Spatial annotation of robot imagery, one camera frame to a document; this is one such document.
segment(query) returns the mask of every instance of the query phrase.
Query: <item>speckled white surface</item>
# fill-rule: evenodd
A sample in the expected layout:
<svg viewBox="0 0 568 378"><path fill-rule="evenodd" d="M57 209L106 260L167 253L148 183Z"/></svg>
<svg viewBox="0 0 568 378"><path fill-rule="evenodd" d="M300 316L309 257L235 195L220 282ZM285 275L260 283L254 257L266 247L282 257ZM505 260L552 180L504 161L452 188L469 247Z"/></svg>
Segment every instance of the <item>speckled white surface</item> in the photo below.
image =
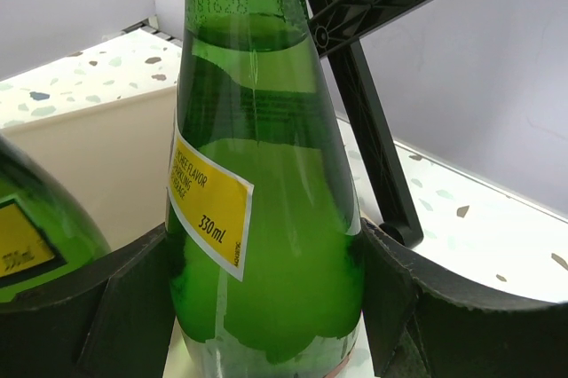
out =
<svg viewBox="0 0 568 378"><path fill-rule="evenodd" d="M179 47L140 29L14 76L0 82L0 128L171 86L177 83L180 57ZM351 127L338 123L360 207L381 223ZM490 287L568 301L565 221L403 146L397 152L424 230L416 252ZM357 361L350 362L343 378L373 376L364 333L357 347ZM185 370L171 360L168 368Z"/></svg>
<svg viewBox="0 0 568 378"><path fill-rule="evenodd" d="M0 128L159 90L181 48L142 29L0 82Z"/></svg>

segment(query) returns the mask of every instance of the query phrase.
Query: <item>glass bottle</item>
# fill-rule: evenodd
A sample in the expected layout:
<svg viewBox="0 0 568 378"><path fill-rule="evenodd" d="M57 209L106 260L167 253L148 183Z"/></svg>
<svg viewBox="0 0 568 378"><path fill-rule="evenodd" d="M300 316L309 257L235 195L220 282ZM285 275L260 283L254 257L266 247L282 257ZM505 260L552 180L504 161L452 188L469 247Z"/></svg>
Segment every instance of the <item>glass bottle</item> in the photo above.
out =
<svg viewBox="0 0 568 378"><path fill-rule="evenodd" d="M321 378L357 337L359 205L305 0L185 0L166 219L205 378Z"/></svg>
<svg viewBox="0 0 568 378"><path fill-rule="evenodd" d="M109 251L71 195L0 136L0 303Z"/></svg>

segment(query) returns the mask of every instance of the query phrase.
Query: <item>yellow label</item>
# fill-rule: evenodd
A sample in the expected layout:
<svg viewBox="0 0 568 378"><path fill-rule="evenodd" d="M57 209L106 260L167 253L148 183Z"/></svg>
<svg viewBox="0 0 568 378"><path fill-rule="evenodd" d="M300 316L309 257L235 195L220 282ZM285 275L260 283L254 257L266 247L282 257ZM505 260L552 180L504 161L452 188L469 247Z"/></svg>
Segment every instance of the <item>yellow label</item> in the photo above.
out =
<svg viewBox="0 0 568 378"><path fill-rule="evenodd" d="M0 208L0 278L53 258L55 254L15 202Z"/></svg>
<svg viewBox="0 0 568 378"><path fill-rule="evenodd" d="M254 186L187 143L175 124L168 194L187 233L242 280Z"/></svg>

